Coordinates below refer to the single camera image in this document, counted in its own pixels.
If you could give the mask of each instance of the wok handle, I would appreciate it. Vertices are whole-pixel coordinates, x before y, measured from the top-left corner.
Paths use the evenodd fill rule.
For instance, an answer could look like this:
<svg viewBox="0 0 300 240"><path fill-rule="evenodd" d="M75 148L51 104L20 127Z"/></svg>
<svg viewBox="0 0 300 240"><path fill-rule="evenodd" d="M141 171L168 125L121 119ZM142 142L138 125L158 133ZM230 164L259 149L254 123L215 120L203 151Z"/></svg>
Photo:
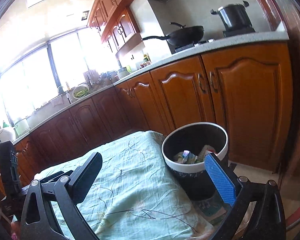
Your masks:
<svg viewBox="0 0 300 240"><path fill-rule="evenodd" d="M175 23L175 22L170 22L171 25L176 25L179 26L181 29L183 29L184 27L186 27L185 25L181 25L180 23Z"/></svg>
<svg viewBox="0 0 300 240"><path fill-rule="evenodd" d="M244 5L245 7L248 7L248 6L249 6L249 3L248 3L247 1L243 1L243 5Z"/></svg>
<svg viewBox="0 0 300 240"><path fill-rule="evenodd" d="M169 39L169 36L149 36L149 37L141 38L141 40L143 40L143 41L146 41L149 39L159 39L159 40L165 41L165 40Z"/></svg>

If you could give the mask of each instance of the black wok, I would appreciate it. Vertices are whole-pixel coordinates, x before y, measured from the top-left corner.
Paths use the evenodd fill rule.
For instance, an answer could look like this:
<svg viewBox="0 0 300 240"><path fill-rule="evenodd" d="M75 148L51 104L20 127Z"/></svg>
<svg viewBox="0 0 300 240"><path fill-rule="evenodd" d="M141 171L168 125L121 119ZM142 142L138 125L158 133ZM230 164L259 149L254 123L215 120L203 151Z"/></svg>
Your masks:
<svg viewBox="0 0 300 240"><path fill-rule="evenodd" d="M181 25L179 23L170 24L179 26L181 29L174 31L166 36L149 36L142 38L143 41L149 39L159 39L159 40L167 40L171 45L175 47L185 46L191 43L198 43L203 37L203 26L193 26L186 27L185 25Z"/></svg>

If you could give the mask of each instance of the ceiling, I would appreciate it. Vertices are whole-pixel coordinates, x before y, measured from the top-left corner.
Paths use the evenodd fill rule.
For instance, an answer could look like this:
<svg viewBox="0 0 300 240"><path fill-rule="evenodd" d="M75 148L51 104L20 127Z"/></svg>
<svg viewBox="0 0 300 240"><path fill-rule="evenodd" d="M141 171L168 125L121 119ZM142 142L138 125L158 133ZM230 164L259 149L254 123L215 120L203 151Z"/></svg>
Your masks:
<svg viewBox="0 0 300 240"><path fill-rule="evenodd" d="M29 50L54 36L87 25L82 12L94 0L15 0L0 19L0 73Z"/></svg>

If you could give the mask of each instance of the light blue blanket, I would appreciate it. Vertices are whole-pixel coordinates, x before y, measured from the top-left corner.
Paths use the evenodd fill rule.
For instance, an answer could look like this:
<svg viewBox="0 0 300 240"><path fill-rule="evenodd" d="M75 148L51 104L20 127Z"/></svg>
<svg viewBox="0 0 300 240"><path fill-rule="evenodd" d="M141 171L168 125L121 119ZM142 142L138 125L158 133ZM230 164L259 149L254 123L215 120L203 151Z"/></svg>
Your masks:
<svg viewBox="0 0 300 240"><path fill-rule="evenodd" d="M101 240L201 236L213 226L196 212L165 167L161 153L163 139L157 132L136 132L80 158L50 167L40 176L75 170L92 153L99 152L102 169L78 208ZM52 205L64 235L73 239L57 203Z"/></svg>

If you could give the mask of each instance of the stainless steel pot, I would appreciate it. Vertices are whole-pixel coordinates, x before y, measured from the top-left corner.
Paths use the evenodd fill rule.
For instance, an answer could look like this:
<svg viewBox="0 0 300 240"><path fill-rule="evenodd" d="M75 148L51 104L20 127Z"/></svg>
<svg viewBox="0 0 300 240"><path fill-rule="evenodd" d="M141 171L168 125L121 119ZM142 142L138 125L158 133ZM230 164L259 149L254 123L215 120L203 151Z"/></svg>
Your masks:
<svg viewBox="0 0 300 240"><path fill-rule="evenodd" d="M246 7L249 6L247 1L243 1L242 4L229 4L227 6L220 7L217 11L213 9L211 14L218 14L226 28L226 31L235 31L243 28L252 28L252 23L246 12Z"/></svg>

